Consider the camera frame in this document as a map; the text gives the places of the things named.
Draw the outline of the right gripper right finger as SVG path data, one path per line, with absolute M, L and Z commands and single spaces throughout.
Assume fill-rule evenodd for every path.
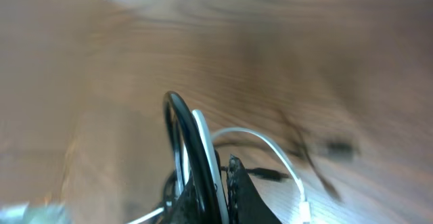
M 260 197 L 238 157 L 230 155 L 226 176 L 230 224 L 281 224 Z

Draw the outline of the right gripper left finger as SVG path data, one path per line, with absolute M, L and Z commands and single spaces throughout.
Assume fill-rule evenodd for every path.
M 176 175 L 170 175 L 162 192 L 162 224 L 200 224 L 198 200 L 193 179 L 187 182 L 182 194 L 175 198 Z

